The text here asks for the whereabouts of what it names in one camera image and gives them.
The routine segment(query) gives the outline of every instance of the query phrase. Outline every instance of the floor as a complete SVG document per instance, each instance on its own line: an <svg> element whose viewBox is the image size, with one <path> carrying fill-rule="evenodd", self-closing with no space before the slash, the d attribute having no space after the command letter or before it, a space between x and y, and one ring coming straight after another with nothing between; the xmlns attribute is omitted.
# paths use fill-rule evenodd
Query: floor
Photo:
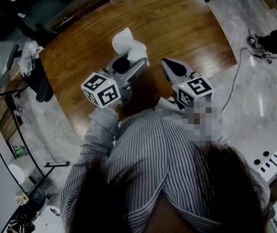
<svg viewBox="0 0 277 233"><path fill-rule="evenodd" d="M218 19L237 61L246 47L248 29L265 35L277 29L277 11L270 10L263 0L211 0L209 6ZM238 65L211 78L215 87L214 104L222 108L228 99ZM48 103L37 103L35 93L27 89L17 101L24 109L21 130L39 166L46 162L74 163L80 152L79 139L69 125L55 97ZM223 132L233 146L265 120L277 122L277 60L267 64L242 53L242 63L232 97L220 116ZM12 143L20 145L17 133ZM64 186L69 167L60 167L51 174L55 190Z"/></svg>

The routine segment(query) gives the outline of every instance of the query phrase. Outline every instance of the black pole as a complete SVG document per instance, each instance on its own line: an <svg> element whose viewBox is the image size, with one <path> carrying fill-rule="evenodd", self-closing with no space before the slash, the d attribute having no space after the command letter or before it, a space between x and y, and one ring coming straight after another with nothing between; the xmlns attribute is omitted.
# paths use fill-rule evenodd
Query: black pole
<svg viewBox="0 0 277 233"><path fill-rule="evenodd" d="M50 165L50 163L47 162L44 167L61 167L61 166L70 166L70 162L67 161L66 164L56 164L56 165Z"/></svg>
<svg viewBox="0 0 277 233"><path fill-rule="evenodd" d="M22 92L22 91L24 91L27 87L28 87L28 85L27 85L26 87L24 87L23 89L19 89L19 90L15 90L15 91L8 91L8 92L0 93L0 97L1 97L1 96L4 96L4 95L9 95L9 94L12 94L12 93L15 93L15 92Z"/></svg>

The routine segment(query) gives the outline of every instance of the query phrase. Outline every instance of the person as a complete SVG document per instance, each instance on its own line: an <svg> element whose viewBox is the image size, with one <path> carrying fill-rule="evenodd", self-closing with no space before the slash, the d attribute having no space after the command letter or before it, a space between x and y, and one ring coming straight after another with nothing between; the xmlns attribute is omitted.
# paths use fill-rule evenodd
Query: person
<svg viewBox="0 0 277 233"><path fill-rule="evenodd" d="M118 125L113 107L97 107L61 191L65 231L265 232L269 186L203 109L161 98Z"/></svg>
<svg viewBox="0 0 277 233"><path fill-rule="evenodd" d="M250 30L248 41L253 49L265 48L268 52L277 54L277 29L266 36L258 36Z"/></svg>

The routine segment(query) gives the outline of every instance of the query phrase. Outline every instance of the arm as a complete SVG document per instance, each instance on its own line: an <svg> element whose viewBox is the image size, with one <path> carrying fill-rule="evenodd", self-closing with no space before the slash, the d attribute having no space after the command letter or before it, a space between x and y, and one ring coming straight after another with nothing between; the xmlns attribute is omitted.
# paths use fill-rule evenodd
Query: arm
<svg viewBox="0 0 277 233"><path fill-rule="evenodd" d="M84 137L81 156L72 166L65 186L61 191L60 210L64 228L67 229L71 211L80 192L84 177L85 163L91 162L95 156L106 160L113 149L113 140L117 136L117 113L110 107L96 108L91 114L90 129Z"/></svg>

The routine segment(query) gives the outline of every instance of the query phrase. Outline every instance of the white cloth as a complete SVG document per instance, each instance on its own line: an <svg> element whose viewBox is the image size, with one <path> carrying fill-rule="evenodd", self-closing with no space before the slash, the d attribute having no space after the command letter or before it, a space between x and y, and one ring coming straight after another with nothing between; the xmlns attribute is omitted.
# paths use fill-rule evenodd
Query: white cloth
<svg viewBox="0 0 277 233"><path fill-rule="evenodd" d="M43 47L38 45L36 41L25 42L21 59L18 62L23 77L25 75L30 76L33 70L32 63L35 59L39 58L39 53L42 49Z"/></svg>
<svg viewBox="0 0 277 233"><path fill-rule="evenodd" d="M131 65L143 58L148 60L146 46L133 39L129 28L124 29L113 37L113 48L118 54L129 51L128 60Z"/></svg>

